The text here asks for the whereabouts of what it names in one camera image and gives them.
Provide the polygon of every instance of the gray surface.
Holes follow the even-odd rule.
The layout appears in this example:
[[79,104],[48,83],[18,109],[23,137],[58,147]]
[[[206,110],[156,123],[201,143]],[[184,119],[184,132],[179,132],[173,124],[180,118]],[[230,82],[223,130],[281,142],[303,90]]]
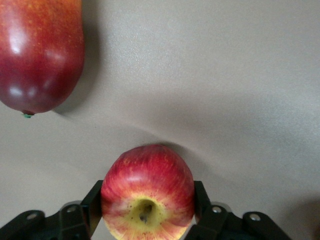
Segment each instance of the gray surface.
[[320,239],[319,12],[318,0],[84,0],[72,95],[31,119],[0,105],[0,226],[54,214],[122,152],[165,143],[212,201]]

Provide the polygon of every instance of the red apple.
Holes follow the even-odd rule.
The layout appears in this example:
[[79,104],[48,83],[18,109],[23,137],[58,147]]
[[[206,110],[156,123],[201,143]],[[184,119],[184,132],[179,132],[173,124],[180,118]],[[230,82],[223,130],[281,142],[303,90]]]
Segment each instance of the red apple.
[[66,100],[84,66],[81,0],[0,0],[0,100],[26,117]]
[[194,215],[194,180],[184,160],[163,145],[124,152],[101,187],[104,222],[117,240],[177,240]]

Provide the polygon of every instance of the metal bolt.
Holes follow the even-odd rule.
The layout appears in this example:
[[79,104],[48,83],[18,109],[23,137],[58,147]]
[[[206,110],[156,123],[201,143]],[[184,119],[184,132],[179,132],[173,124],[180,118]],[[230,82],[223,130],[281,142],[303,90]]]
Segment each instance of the metal bolt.
[[212,211],[213,211],[215,214],[219,214],[219,213],[222,212],[221,208],[218,207],[218,206],[214,206],[214,207],[212,208]]
[[72,213],[72,212],[74,212],[76,209],[77,209],[77,206],[71,206],[71,207],[69,207],[69,208],[66,210],[66,212],[67,212],[67,213]]
[[259,217],[259,215],[258,215],[258,214],[255,214],[255,213],[250,214],[249,217],[251,218],[252,221],[260,221],[260,220],[261,220],[261,218]]
[[31,213],[28,216],[26,216],[27,220],[31,220],[31,219],[35,219],[38,216],[38,214],[36,213]]

